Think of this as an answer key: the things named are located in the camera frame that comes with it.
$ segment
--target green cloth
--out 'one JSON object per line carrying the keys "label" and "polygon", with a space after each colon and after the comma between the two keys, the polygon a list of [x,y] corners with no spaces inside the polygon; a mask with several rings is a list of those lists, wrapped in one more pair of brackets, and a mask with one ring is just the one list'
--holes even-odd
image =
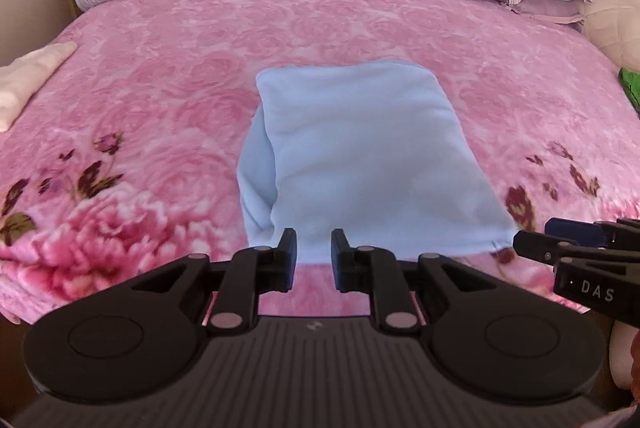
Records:
{"label": "green cloth", "polygon": [[640,74],[626,68],[620,70],[620,84],[640,117]]}

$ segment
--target pink floral blanket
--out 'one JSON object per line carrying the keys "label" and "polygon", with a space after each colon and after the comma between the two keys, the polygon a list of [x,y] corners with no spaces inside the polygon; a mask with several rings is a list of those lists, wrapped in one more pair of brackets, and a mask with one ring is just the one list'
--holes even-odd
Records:
{"label": "pink floral blanket", "polygon": [[[55,307],[245,237],[235,170],[264,68],[379,58],[432,70],[514,219],[640,217],[640,122],[580,34],[486,0],[115,0],[58,39],[79,44],[0,135],[0,310]],[[551,295],[512,251],[467,263]],[[366,313],[298,267],[263,313]]]}

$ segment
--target ribbed black surface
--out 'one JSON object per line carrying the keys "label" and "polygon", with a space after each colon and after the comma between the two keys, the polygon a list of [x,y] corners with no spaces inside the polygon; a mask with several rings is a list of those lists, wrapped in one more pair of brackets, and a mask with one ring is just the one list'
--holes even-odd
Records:
{"label": "ribbed black surface", "polygon": [[262,318],[218,338],[179,382],[112,406],[42,396],[15,428],[575,428],[602,415],[586,399],[492,404],[444,379],[415,340],[368,318]]}

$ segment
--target wooden floor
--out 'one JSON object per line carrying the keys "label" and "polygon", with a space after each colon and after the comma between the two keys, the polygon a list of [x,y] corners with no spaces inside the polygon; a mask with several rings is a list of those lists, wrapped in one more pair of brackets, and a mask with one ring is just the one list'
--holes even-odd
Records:
{"label": "wooden floor", "polygon": [[22,338],[29,326],[14,325],[0,315],[0,417],[10,420],[36,397],[22,364]]}

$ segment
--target blue folded cloth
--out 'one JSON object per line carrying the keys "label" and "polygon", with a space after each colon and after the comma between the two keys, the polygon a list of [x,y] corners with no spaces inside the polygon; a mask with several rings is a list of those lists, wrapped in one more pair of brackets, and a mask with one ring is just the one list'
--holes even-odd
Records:
{"label": "blue folded cloth", "polygon": [[427,69],[270,68],[257,86],[238,164],[249,245],[276,245],[293,227],[299,263],[330,263],[334,228],[399,259],[511,247],[516,225]]}

